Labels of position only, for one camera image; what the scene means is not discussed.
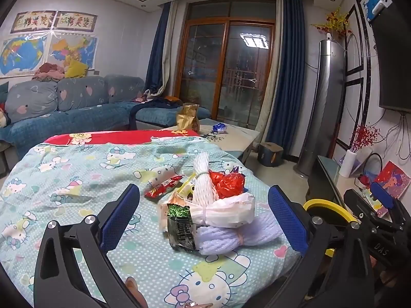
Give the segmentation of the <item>left hand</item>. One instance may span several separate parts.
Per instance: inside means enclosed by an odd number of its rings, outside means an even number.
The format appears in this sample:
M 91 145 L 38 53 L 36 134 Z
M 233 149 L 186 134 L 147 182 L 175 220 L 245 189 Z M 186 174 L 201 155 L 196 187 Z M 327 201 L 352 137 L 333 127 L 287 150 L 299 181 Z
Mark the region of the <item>left hand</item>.
M 148 303 L 145 297 L 139 291 L 137 282 L 133 277 L 128 277 L 125 280 L 125 286 L 128 288 L 129 292 L 131 292 L 131 294 L 136 298 L 137 302 L 139 302 L 142 305 L 142 307 L 148 308 Z M 183 307 L 209 308 L 212 307 L 212 304 L 196 304 L 195 302 L 189 302 L 187 304 L 184 304 Z

